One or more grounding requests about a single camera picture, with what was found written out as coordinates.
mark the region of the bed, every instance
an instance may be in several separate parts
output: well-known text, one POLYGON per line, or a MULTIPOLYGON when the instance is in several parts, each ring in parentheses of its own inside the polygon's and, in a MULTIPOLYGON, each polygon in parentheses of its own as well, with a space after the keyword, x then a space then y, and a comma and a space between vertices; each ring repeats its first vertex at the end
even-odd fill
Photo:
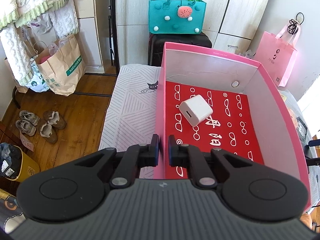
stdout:
MULTIPOLYGON (((101 135, 99 150, 115 147, 125 151, 130 145, 150 143, 155 131, 156 118, 156 86, 160 75, 160 67, 140 64, 122 66, 107 110, 101 135)), ((285 104, 295 115, 302 117, 297 101, 289 91, 280 91, 286 97, 285 104)), ((317 157, 314 148, 313 157, 317 157)), ((316 205, 320 200, 320 168, 310 166, 309 182, 311 203, 316 205)), ((153 168, 143 168, 141 178, 152 179, 153 168)))

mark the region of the black trash bag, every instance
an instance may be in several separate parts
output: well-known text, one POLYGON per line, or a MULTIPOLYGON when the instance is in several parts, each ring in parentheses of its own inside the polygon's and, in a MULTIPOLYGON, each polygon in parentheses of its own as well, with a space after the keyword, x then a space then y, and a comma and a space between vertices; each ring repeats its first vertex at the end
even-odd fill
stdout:
POLYGON ((0 152, 0 176, 9 179, 16 179, 21 169, 21 150, 14 145, 8 143, 1 143, 0 152))

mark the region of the shoe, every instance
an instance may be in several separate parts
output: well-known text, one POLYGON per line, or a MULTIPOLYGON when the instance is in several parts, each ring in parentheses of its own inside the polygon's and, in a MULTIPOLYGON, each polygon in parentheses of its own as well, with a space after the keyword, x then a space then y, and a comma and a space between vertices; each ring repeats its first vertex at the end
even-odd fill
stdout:
POLYGON ((48 124, 51 124, 53 127, 59 130, 64 129, 67 125, 63 117, 59 114, 59 112, 56 111, 45 111, 43 113, 43 119, 48 124))
POLYGON ((48 124, 45 120, 40 119, 37 127, 40 135, 50 143, 55 143, 58 140, 57 133, 53 129, 51 124, 48 124))
POLYGON ((33 136, 36 133, 36 128, 27 120, 17 120, 16 121, 16 127, 18 130, 20 130, 22 133, 25 133, 29 136, 33 136))
POLYGON ((39 119, 40 119, 39 116, 37 116, 36 114, 29 112, 27 110, 20 111, 19 117, 21 120, 26 120, 26 121, 30 122, 33 126, 36 126, 38 124, 39 119))

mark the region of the yellow trash can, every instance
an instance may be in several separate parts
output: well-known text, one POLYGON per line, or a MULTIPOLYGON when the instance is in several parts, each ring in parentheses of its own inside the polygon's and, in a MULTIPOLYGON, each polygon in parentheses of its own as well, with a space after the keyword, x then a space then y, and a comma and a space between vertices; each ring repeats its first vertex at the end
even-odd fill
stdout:
POLYGON ((12 181, 17 181, 17 182, 23 182, 25 179, 29 178, 30 176, 40 172, 40 167, 38 163, 36 163, 33 159, 31 159, 28 155, 26 155, 20 147, 15 146, 20 149, 22 153, 22 161, 21 161, 21 168, 20 168, 20 173, 18 177, 15 179, 9 179, 12 181))

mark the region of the pink paper tag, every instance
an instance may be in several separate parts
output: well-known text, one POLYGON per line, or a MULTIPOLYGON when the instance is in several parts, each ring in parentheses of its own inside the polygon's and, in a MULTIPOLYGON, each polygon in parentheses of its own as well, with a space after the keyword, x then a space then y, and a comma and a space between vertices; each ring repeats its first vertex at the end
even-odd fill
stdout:
POLYGON ((26 148, 28 148, 30 151, 33 152, 33 147, 34 147, 33 143, 30 142, 30 141, 27 139, 27 137, 25 137, 25 136, 21 133, 21 131, 20 131, 20 139, 21 139, 22 144, 23 144, 26 148))

